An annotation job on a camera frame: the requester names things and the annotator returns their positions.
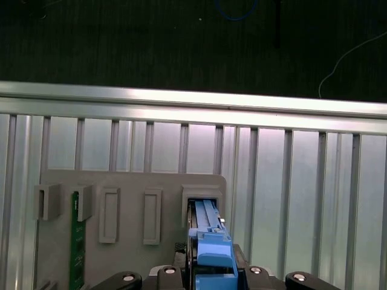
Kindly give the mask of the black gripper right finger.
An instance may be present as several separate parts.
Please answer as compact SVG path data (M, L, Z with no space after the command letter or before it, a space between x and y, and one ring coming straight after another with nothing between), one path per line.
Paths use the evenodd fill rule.
M339 290L315 275L302 271L288 273L285 280L281 280L261 266L250 266L239 245L233 244L233 252L238 269L238 289Z

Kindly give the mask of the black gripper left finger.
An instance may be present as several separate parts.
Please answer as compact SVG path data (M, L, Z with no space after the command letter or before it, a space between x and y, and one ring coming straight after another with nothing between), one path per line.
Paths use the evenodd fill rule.
M187 243L175 243L172 265L153 267L148 276L123 271L113 274L91 289L191 289L187 277Z

